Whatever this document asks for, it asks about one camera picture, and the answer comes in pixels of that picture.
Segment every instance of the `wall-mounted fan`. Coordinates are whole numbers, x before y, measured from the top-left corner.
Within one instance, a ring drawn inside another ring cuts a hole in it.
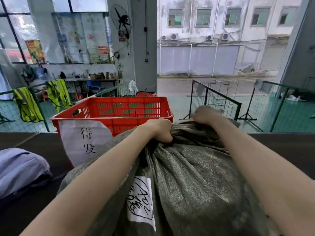
[[[118,30],[122,30],[125,33],[127,39],[130,37],[131,24],[129,17],[125,9],[117,4],[111,7],[110,11],[112,21]]]

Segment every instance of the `building facade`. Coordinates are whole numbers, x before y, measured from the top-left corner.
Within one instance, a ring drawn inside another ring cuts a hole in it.
[[[301,0],[158,0],[158,73],[276,75]]]

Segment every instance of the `red plastic crate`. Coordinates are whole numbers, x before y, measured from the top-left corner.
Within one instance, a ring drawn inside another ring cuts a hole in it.
[[[173,117],[166,97],[94,97],[58,113],[51,120],[59,133],[60,120],[100,121],[114,137],[144,124],[148,119],[165,118],[173,122]]]

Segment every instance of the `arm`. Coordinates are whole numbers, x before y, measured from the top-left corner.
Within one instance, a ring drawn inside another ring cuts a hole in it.
[[[169,120],[152,119],[137,127],[76,177],[20,236],[86,235],[148,141],[172,141],[171,126]]]
[[[286,236],[314,235],[315,184],[311,178],[235,127],[220,111],[202,106],[191,117],[215,129],[264,209]]]

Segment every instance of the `chair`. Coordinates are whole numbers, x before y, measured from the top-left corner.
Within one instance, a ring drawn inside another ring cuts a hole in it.
[[[88,80],[86,81],[86,91],[91,91],[92,93],[99,93],[105,90],[105,87],[101,87],[101,82],[96,80]]]

